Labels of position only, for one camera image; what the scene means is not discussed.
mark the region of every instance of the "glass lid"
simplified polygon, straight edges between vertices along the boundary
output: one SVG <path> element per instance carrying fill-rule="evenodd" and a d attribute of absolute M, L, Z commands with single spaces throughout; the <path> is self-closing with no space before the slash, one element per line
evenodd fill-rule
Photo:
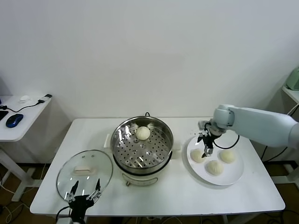
<path fill-rule="evenodd" d="M 100 180 L 100 192 L 107 187 L 113 173 L 110 157 L 99 150 L 83 151 L 71 157 L 60 169 L 56 187 L 65 200 L 78 181 L 75 196 L 90 195 Z"/>

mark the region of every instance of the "blue mouse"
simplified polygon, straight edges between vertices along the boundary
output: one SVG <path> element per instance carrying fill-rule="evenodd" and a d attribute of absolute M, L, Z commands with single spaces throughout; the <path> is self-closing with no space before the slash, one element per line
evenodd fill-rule
<path fill-rule="evenodd" d="M 23 117 L 24 115 L 20 113 L 10 116 L 6 121 L 6 127 L 16 127 Z"/>

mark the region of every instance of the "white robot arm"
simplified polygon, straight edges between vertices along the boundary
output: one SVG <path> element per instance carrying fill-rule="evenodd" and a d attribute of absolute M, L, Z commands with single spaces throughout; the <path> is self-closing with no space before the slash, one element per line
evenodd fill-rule
<path fill-rule="evenodd" d="M 299 148 L 299 123 L 285 114 L 220 105 L 215 109 L 213 119 L 203 126 L 206 128 L 203 136 L 206 149 L 203 156 L 209 156 L 213 152 L 211 142 L 226 130 L 233 130 L 240 136 L 270 147 Z"/>

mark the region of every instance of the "stainless steel pot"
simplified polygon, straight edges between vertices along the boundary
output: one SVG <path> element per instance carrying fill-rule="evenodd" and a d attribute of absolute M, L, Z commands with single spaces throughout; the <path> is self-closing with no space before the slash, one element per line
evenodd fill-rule
<path fill-rule="evenodd" d="M 136 138 L 138 127 L 146 126 L 150 137 Z M 166 166 L 171 158 L 173 136 L 170 128 L 161 120 L 134 117 L 121 123 L 113 132 L 111 149 L 116 164 L 131 175 L 151 175 Z"/>

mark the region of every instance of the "steamed bun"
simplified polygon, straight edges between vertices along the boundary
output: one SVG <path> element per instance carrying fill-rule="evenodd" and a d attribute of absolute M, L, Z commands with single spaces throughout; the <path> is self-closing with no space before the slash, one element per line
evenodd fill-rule
<path fill-rule="evenodd" d="M 235 154 L 232 150 L 225 149 L 220 152 L 220 159 L 226 163 L 232 163 L 235 161 Z"/>
<path fill-rule="evenodd" d="M 206 158 L 202 158 L 203 151 L 200 149 L 194 149 L 191 151 L 190 156 L 195 162 L 202 163 Z"/>
<path fill-rule="evenodd" d="M 223 165 L 216 160 L 212 160 L 207 164 L 206 169 L 210 174 L 218 176 L 223 172 Z"/>
<path fill-rule="evenodd" d="M 139 140 L 146 140 L 150 137 L 150 130 L 147 127 L 139 127 L 136 131 L 136 137 Z"/>

